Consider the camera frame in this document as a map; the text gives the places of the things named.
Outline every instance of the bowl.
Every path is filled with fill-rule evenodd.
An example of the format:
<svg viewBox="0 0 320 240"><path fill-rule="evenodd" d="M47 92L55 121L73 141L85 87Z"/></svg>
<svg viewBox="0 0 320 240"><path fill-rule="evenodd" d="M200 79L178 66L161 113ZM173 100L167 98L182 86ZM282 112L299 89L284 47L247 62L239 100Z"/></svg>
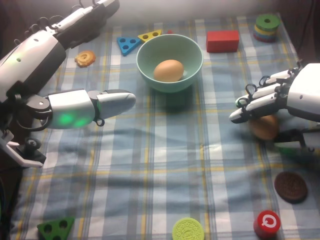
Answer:
<svg viewBox="0 0 320 240"><path fill-rule="evenodd" d="M177 60L184 72L179 81L162 82L154 79L156 66L165 60ZM200 46L189 37L178 34L156 36L142 45L136 56L136 64L145 82L164 93L176 93L186 89L197 80L204 62Z"/></svg>

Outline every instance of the egg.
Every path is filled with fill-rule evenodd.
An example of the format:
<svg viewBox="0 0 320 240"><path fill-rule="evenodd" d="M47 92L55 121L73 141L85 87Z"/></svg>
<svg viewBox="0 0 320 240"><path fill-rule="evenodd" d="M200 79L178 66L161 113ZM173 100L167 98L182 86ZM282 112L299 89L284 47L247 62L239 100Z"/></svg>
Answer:
<svg viewBox="0 0 320 240"><path fill-rule="evenodd" d="M177 60L166 60L154 69L154 79L160 82L173 83L179 81L184 74L184 66Z"/></svg>
<svg viewBox="0 0 320 240"><path fill-rule="evenodd" d="M250 119L248 122L252 133L261 140L272 140L278 135L279 124L274 115Z"/></svg>

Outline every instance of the green round cookie toy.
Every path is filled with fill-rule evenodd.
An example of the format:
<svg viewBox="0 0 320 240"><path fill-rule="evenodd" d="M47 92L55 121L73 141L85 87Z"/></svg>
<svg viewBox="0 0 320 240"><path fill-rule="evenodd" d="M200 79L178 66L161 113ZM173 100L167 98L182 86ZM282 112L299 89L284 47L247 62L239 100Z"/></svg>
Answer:
<svg viewBox="0 0 320 240"><path fill-rule="evenodd" d="M205 232L197 220L186 217L175 223L172 238L173 240L204 240Z"/></svg>
<svg viewBox="0 0 320 240"><path fill-rule="evenodd" d="M263 14L256 18L257 28L266 32L275 31L280 25L280 19L276 15Z"/></svg>

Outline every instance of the red cylinder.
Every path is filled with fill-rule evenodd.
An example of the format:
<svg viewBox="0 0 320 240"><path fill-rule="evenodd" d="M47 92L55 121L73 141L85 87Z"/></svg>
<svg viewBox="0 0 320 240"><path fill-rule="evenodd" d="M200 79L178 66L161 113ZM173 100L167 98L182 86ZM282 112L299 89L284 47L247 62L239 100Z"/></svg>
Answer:
<svg viewBox="0 0 320 240"><path fill-rule="evenodd" d="M260 212L253 223L255 234L261 239L269 239L276 236L281 221L279 216L270 210Z"/></svg>

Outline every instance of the robotic arm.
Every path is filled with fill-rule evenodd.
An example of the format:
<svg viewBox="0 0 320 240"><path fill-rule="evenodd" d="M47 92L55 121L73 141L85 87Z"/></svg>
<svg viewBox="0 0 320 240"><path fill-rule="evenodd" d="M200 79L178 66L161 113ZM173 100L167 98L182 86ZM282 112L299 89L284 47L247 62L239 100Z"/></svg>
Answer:
<svg viewBox="0 0 320 240"><path fill-rule="evenodd" d="M248 94L236 100L239 109L229 119L239 124L287 109L298 118L320 122L319 67L320 63L310 63L304 68L298 64L297 68L263 77L259 87L248 84L245 88ZM320 148L320 128L282 132L274 142L278 147L313 152Z"/></svg>
<svg viewBox="0 0 320 240"><path fill-rule="evenodd" d="M25 145L11 142L11 121L31 132L81 128L92 121L103 126L104 119L128 111L136 103L134 94L120 89L37 95L65 60L66 49L97 37L106 19L119 8L119 0L92 3L84 8L80 1L72 8L77 7L76 11L53 25L40 18L25 32L26 40L15 40L17 46L0 60L0 151L21 167L41 168L46 157L38 151L41 144L37 139L29 138ZM18 118L22 110L39 120L39 126L22 126Z"/></svg>

